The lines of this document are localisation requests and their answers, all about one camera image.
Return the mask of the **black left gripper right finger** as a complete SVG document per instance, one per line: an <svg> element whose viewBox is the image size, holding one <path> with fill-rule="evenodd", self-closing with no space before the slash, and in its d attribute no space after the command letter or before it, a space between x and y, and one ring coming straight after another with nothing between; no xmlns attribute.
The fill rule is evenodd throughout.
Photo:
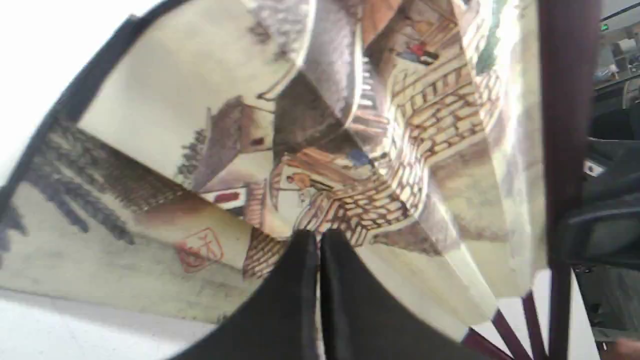
<svg viewBox="0 0 640 360"><path fill-rule="evenodd" d="M328 360L486 360L414 316L336 229L321 237L321 321Z"/></svg>

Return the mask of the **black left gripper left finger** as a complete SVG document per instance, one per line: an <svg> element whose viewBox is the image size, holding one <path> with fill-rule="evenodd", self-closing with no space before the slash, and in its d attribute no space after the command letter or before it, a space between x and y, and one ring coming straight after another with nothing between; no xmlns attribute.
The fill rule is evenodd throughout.
<svg viewBox="0 0 640 360"><path fill-rule="evenodd" d="M176 360L317 360L316 236L298 230L262 284Z"/></svg>

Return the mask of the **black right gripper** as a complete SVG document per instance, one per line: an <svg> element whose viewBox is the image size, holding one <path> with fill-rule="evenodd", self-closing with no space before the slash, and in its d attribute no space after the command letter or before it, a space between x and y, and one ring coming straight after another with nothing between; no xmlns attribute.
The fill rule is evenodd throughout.
<svg viewBox="0 0 640 360"><path fill-rule="evenodd" d="M637 271L639 255L639 109L603 122L607 139L588 137L582 205L558 226L557 258L572 265Z"/></svg>

